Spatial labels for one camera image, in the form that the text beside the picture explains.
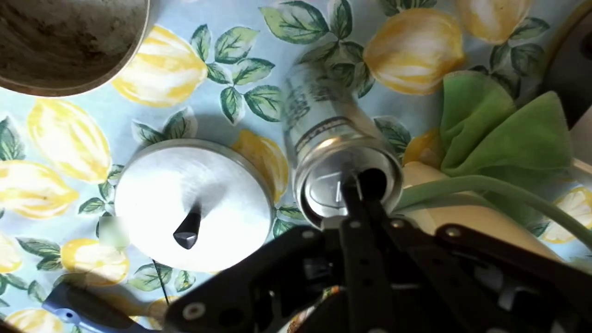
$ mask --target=lemon print tablecloth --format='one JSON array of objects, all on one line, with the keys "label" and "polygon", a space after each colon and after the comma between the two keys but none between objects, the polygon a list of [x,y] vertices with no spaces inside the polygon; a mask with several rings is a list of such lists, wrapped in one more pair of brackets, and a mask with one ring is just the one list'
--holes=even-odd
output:
[{"label": "lemon print tablecloth", "polygon": [[[296,62],[324,64],[403,164],[438,166],[442,77],[479,71],[525,103],[534,97],[566,23],[586,6],[583,0],[153,5],[157,19],[142,47],[109,84],[68,99],[0,92],[0,317],[22,332],[81,332],[40,310],[65,275],[77,275],[131,317],[155,319],[166,299],[213,275],[157,265],[126,241],[113,201],[124,167],[140,149],[198,138],[242,154],[274,201],[274,238],[303,223],[288,191],[279,125],[285,79]],[[590,188],[573,179],[564,184],[553,201],[592,228]],[[586,253],[560,228],[551,225],[536,238],[586,265]]]}]

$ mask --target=screw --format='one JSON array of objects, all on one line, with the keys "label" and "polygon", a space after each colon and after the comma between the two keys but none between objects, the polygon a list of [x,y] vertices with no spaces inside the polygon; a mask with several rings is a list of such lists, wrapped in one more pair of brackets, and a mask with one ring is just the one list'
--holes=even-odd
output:
[{"label": "screw", "polygon": [[394,230],[405,228],[405,225],[403,225],[401,221],[392,221],[390,227],[392,227]]},{"label": "screw", "polygon": [[203,304],[188,304],[185,310],[183,310],[183,319],[185,321],[198,321],[205,315],[205,306]]},{"label": "screw", "polygon": [[447,238],[455,240],[460,238],[460,230],[459,228],[446,228],[444,232]]},{"label": "screw", "polygon": [[301,234],[301,240],[314,240],[314,232],[305,230],[305,232]]}]

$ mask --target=lemon pattern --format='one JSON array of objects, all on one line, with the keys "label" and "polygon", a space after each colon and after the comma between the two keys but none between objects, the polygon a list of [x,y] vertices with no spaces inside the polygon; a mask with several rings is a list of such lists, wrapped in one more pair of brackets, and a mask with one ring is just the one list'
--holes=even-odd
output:
[{"label": "lemon pattern", "polygon": [[[401,164],[436,167],[442,77],[472,69],[533,99],[549,42],[583,3],[170,3],[103,88],[65,99],[0,90],[0,319],[20,332],[76,333],[40,308],[65,275],[96,293],[126,290],[140,304],[107,301],[153,319],[163,286],[174,301],[211,278],[153,264],[118,228],[118,179],[153,143],[211,136],[259,171],[274,201],[270,238],[307,225],[277,142],[294,64],[320,64],[346,86]],[[592,228],[586,184],[555,204]],[[583,258],[555,225],[540,241]]]},{"label": "lemon pattern", "polygon": [[28,162],[0,164],[0,206],[26,219],[65,214],[77,193],[57,173]]},{"label": "lemon pattern", "polygon": [[505,43],[531,12],[533,0],[455,0],[466,31],[492,45]]},{"label": "lemon pattern", "polygon": [[76,180],[102,184],[111,171],[111,149],[81,108],[65,101],[37,101],[28,119],[33,145],[59,169]]},{"label": "lemon pattern", "polygon": [[460,27],[436,10],[409,10],[392,18],[364,51],[375,80],[405,95],[429,93],[462,60]]},{"label": "lemon pattern", "polygon": [[11,238],[0,236],[0,275],[11,275],[22,267],[22,256]]},{"label": "lemon pattern", "polygon": [[65,271],[90,288],[116,286],[127,277],[127,254],[96,240],[74,240],[63,247],[46,240],[18,240],[18,245],[39,258],[37,271]]},{"label": "lemon pattern", "polygon": [[233,149],[261,173],[274,203],[279,203],[287,190],[290,169],[279,147],[270,140],[244,130]]},{"label": "lemon pattern", "polygon": [[205,64],[187,42],[155,27],[113,88],[131,103],[172,108],[187,101],[205,77]]},{"label": "lemon pattern", "polygon": [[26,333],[63,333],[65,325],[44,310],[26,310],[5,317],[5,325]]}]

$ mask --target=white lid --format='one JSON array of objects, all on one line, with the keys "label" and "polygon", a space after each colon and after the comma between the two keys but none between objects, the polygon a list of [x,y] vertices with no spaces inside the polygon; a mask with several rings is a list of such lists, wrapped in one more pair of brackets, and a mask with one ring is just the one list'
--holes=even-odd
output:
[{"label": "white lid", "polygon": [[[257,173],[235,153],[203,142],[166,142],[140,153],[116,190],[114,214],[133,247],[181,271],[218,273],[268,238],[272,210]],[[198,243],[174,232],[200,208]]]}]

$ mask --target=green leaf pattern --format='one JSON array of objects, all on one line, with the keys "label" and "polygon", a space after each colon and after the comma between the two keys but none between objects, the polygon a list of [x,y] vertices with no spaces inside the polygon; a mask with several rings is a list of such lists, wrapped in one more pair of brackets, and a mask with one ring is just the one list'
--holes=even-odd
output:
[{"label": "green leaf pattern", "polygon": [[394,154],[401,158],[405,154],[407,145],[410,143],[409,130],[394,117],[373,119],[373,125],[386,138]]},{"label": "green leaf pattern", "polygon": [[216,84],[229,84],[229,77],[224,68],[218,64],[207,64],[207,79],[216,82]]},{"label": "green leaf pattern", "polygon": [[42,290],[37,282],[31,282],[31,284],[29,284],[29,288],[26,290],[26,295],[28,295],[33,302],[39,302],[39,304],[42,304],[44,299],[46,299],[44,290]]},{"label": "green leaf pattern", "polygon": [[225,88],[220,95],[224,117],[237,125],[244,117],[242,95],[235,88]]},{"label": "green leaf pattern", "polygon": [[124,175],[124,167],[122,166],[113,166],[107,182],[116,184],[120,180],[120,177]]},{"label": "green leaf pattern", "polygon": [[542,60],[544,51],[538,45],[520,45],[512,49],[512,68],[520,77],[531,75],[536,64]]},{"label": "green leaf pattern", "polygon": [[5,282],[7,282],[11,288],[20,290],[20,291],[26,291],[26,282],[20,280],[18,277],[5,275],[3,278],[5,278]]},{"label": "green leaf pattern", "polygon": [[105,212],[105,203],[102,199],[89,199],[77,210],[79,216],[94,216]]},{"label": "green leaf pattern", "polygon": [[244,60],[257,38],[257,31],[244,27],[235,27],[220,36],[216,42],[216,62],[218,64],[237,64]]},{"label": "green leaf pattern", "polygon": [[346,42],[353,31],[348,0],[333,0],[331,31],[322,12],[307,3],[283,3],[277,8],[261,8],[261,14],[268,31],[292,45],[312,45],[331,32],[338,42],[316,45],[301,56],[299,64],[322,64],[336,82],[359,99],[368,95],[373,79],[362,60],[364,49],[355,42]]},{"label": "green leaf pattern", "polygon": [[333,18],[331,18],[331,32],[338,40],[346,40],[348,36],[351,36],[351,31],[353,31],[351,6],[348,0],[336,0]]},{"label": "green leaf pattern", "polygon": [[540,68],[544,49],[536,45],[536,40],[540,40],[547,31],[549,25],[546,21],[527,18],[509,42],[492,49],[488,69],[477,66],[472,71],[488,75],[503,86],[512,99],[518,99],[523,82],[521,79]]},{"label": "green leaf pattern", "polygon": [[536,18],[527,18],[520,29],[510,36],[512,43],[531,42],[549,31],[549,25]]},{"label": "green leaf pattern", "polygon": [[187,273],[187,271],[179,271],[177,277],[174,278],[174,291],[176,293],[185,293],[188,291],[192,286],[196,284],[196,277]]},{"label": "green leaf pattern", "polygon": [[61,249],[44,240],[16,240],[20,249],[39,258],[37,271],[61,271]]},{"label": "green leaf pattern", "polygon": [[266,60],[248,58],[237,66],[235,86],[248,86],[264,80],[275,66]]},{"label": "green leaf pattern", "polygon": [[100,195],[100,199],[103,199],[103,201],[109,201],[109,199],[111,199],[111,191],[113,191],[113,188],[111,188],[109,182],[98,186],[98,195]]},{"label": "green leaf pattern", "polygon": [[[268,60],[250,58],[257,36],[257,31],[244,27],[224,32],[214,43],[214,62],[207,64],[207,79],[224,86],[220,92],[220,108],[233,127],[244,119],[246,110],[266,123],[279,121],[275,114],[281,108],[277,106],[281,93],[266,93],[270,86],[257,86],[250,92],[240,90],[266,80],[275,69]],[[209,55],[211,36],[205,25],[196,29],[190,42],[198,55]]]},{"label": "green leaf pattern", "polygon": [[111,214],[103,214],[96,223],[96,240],[124,249],[127,240]]},{"label": "green leaf pattern", "polygon": [[155,130],[142,123],[133,123],[133,134],[137,143],[142,147],[170,140],[194,140],[198,136],[198,117],[190,108],[185,108],[174,114],[163,130]]},{"label": "green leaf pattern", "polygon": [[307,3],[283,3],[261,14],[270,32],[287,43],[311,45],[329,32],[322,14]]},{"label": "green leaf pattern", "polygon": [[166,286],[170,282],[172,269],[161,267],[161,265],[159,265],[159,269],[155,265],[144,265],[135,271],[133,278],[127,280],[127,286],[135,291],[140,291],[140,293],[151,293],[151,291],[161,290],[159,277],[161,277],[163,284]]},{"label": "green leaf pattern", "polygon": [[5,282],[5,278],[3,278],[3,277],[0,277],[0,295],[3,295],[3,293],[5,293],[5,288],[7,288],[7,282]]},{"label": "green leaf pattern", "polygon": [[0,121],[0,162],[24,160],[24,147],[9,119]]},{"label": "green leaf pattern", "polygon": [[209,36],[207,25],[196,29],[196,32],[190,38],[190,47],[198,53],[201,62],[207,62],[209,47],[211,47],[211,36]]},{"label": "green leaf pattern", "polygon": [[248,108],[268,123],[279,123],[283,112],[283,95],[279,88],[259,86],[244,95]]}]

